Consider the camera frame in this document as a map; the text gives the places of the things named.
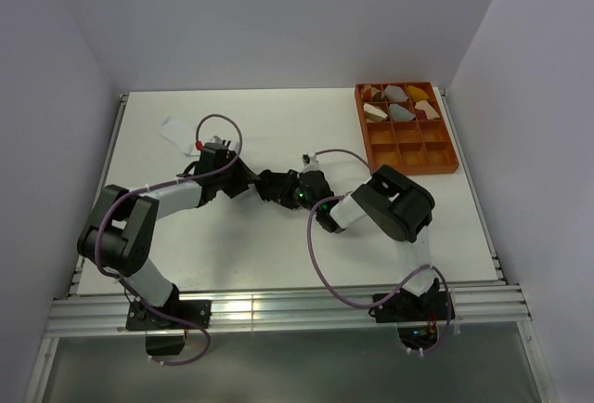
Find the white table surface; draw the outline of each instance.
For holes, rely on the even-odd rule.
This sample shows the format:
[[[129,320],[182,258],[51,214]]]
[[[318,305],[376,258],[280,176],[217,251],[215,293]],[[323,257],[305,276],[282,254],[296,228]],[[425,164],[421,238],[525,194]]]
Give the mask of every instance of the white table surface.
[[[195,159],[165,140],[160,124],[174,116],[194,125],[212,112],[238,123],[244,135],[241,158],[256,174],[266,168],[300,170],[303,153],[327,148],[348,149],[365,157],[353,88],[134,92],[123,115],[106,184],[128,188],[174,178]],[[202,141],[214,134],[236,139],[233,128],[220,120],[205,124],[203,131]],[[348,155],[327,154],[319,160],[336,193],[352,190],[368,177],[366,168]],[[433,263],[446,279],[496,280],[463,168],[453,175],[413,178],[435,198],[430,243]],[[306,249],[306,217],[305,210],[262,202],[254,187],[234,200],[219,192],[204,207],[160,220],[150,258],[182,291],[320,287]],[[370,219],[340,235],[316,225],[314,246],[320,266],[334,285],[394,283],[397,244]],[[101,277],[91,262],[84,263],[79,294],[121,292],[122,287]]]

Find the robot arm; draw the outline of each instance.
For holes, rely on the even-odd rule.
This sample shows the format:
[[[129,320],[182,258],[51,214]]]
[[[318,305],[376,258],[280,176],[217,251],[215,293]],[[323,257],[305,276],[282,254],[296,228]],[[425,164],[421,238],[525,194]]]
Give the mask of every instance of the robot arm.
[[[200,149],[200,158],[179,175],[182,180],[178,184],[130,197],[116,209],[103,233],[100,260],[109,273],[117,275],[124,287],[127,284],[127,288],[142,298],[142,302],[138,303],[141,310],[146,303],[164,315],[206,327],[210,303],[200,306],[198,301],[180,301],[177,287],[149,259],[156,222],[178,211],[201,207],[211,201],[219,190],[234,198],[249,189],[250,184],[256,186],[262,200],[290,209],[311,210],[320,200],[335,194],[315,154],[303,156],[305,167],[299,173],[265,170],[256,175],[241,159],[237,159],[218,174],[196,179],[196,176],[229,165],[236,157],[237,147],[230,141],[214,137]],[[102,189],[77,243],[78,253],[91,262],[96,261],[95,244],[101,222],[111,206],[128,191],[114,185]],[[403,279],[415,268],[430,263],[426,227],[432,221],[433,207],[433,197],[426,189],[393,168],[382,166],[342,200],[322,204],[316,209],[316,221],[326,231],[340,233],[368,215],[384,233],[399,243],[401,265],[394,273],[400,274]],[[406,299],[405,308],[424,311],[438,291],[438,281],[430,270],[425,270],[404,288],[402,294],[408,293],[408,296],[401,296]],[[171,318],[161,318],[155,312],[141,313],[144,322],[136,325],[136,329],[131,329],[127,323],[126,328],[147,331],[186,327],[172,322]],[[149,349],[149,338],[147,351],[155,351]],[[168,355],[174,355],[174,352],[168,351]]]
[[[321,171],[315,154],[303,156],[301,173],[264,171],[256,188],[265,201],[290,209],[312,207],[322,199],[335,196]],[[394,274],[398,282],[408,273],[431,263],[427,226],[435,206],[433,196],[419,184],[389,166],[381,166],[352,193],[336,202],[322,204],[316,210],[316,221],[326,231],[341,233],[359,219],[369,216],[398,244],[399,266]],[[434,285],[435,276],[425,270],[411,279],[404,289],[422,296]]]
[[[225,166],[235,157],[235,147],[231,141],[214,137],[201,149],[200,159],[179,177],[209,173]],[[117,208],[103,234],[102,265],[110,273],[117,274],[150,306],[167,315],[179,316],[177,287],[149,259],[155,224],[159,219],[178,211],[201,207],[211,201],[219,190],[233,198],[247,190],[257,179],[258,176],[238,159],[231,168],[219,175],[199,181],[183,181],[130,198]],[[115,185],[103,188],[84,225],[77,250],[93,263],[101,221],[109,208],[128,191]],[[171,324],[171,321],[159,320],[154,315],[150,317],[162,327]]]

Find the orange sorting tray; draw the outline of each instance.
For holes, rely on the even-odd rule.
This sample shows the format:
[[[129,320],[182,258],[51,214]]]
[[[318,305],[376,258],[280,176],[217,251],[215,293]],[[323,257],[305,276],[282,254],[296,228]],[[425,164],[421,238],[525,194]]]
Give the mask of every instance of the orange sorting tray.
[[[388,114],[388,120],[380,123],[367,123],[363,112],[363,101],[361,89],[364,85],[372,85],[380,90],[387,85],[401,87],[407,96],[408,101],[398,102],[400,106],[415,113],[415,103],[410,100],[408,87],[414,85],[424,90],[429,96],[429,104],[439,113],[438,120],[412,120],[410,122],[395,122],[388,110],[390,101],[386,98],[383,102],[369,102],[380,107]],[[427,174],[451,174],[458,169],[458,157],[454,151],[454,145],[447,132],[444,114],[435,98],[433,87],[428,82],[410,83],[363,83],[357,84],[355,88],[356,108],[363,132],[365,151],[368,162],[373,169],[387,164],[407,176]]]

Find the white wall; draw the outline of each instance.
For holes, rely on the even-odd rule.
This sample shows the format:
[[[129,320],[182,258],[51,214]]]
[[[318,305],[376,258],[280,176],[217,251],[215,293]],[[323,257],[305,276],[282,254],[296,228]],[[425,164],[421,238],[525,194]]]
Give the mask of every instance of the white wall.
[[[0,401],[20,401],[63,295],[117,97],[58,0],[0,0]]]
[[[563,401],[594,394],[592,0],[494,0],[451,107]]]
[[[121,90],[452,80],[491,0],[62,0]]]

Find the black bracket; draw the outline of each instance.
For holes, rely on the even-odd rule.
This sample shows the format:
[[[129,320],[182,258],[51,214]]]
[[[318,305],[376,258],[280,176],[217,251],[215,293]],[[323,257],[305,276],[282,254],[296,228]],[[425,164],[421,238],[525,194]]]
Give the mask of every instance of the black bracket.
[[[351,197],[395,241],[415,242],[433,219],[431,193],[390,166],[380,166]]]
[[[145,350],[152,357],[167,357],[181,354],[186,345],[185,335],[147,335]]]
[[[220,143],[206,143],[202,147],[200,158],[190,163],[179,177],[210,173],[225,166],[237,155],[234,150],[229,150],[228,144],[229,141],[226,140],[221,140]],[[259,180],[258,176],[248,168],[242,159],[238,159],[233,166],[225,169],[222,173],[197,180],[197,183],[202,186],[198,206],[210,202],[220,190],[233,199],[243,191],[247,191],[250,185],[257,180]]]
[[[208,329],[211,320],[211,305],[212,301],[206,299],[179,301],[175,314],[172,317],[190,321],[204,329]],[[163,326],[163,320],[161,318],[154,318],[154,315],[149,310],[137,302],[133,302],[128,309],[126,330],[129,332],[176,329],[187,329],[187,325],[168,321],[167,326]]]
[[[377,303],[387,293],[377,293],[373,295],[373,302]],[[447,296],[446,292],[437,292],[431,303],[424,307],[410,304],[410,296],[407,293],[399,293],[383,304],[381,308],[374,307],[369,310],[369,314],[379,324],[386,322],[421,322],[428,321],[435,312],[436,320],[445,321],[447,319]],[[452,308],[451,318],[456,314]]]

